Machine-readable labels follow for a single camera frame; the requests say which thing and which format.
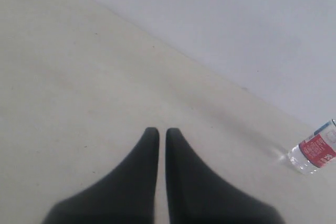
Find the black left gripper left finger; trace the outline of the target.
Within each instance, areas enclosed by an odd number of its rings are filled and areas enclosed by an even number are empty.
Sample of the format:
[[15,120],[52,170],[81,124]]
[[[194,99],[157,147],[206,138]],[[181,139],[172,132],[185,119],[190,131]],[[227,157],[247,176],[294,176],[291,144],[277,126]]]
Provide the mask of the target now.
[[145,129],[127,157],[104,178],[50,210],[44,223],[154,223],[160,136]]

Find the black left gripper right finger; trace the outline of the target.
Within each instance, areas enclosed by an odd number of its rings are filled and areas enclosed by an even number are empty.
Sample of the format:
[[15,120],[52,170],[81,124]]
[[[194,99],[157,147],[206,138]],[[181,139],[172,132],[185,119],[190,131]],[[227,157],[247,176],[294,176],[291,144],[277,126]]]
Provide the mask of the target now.
[[170,128],[165,148],[170,223],[283,223],[272,206],[223,180]]

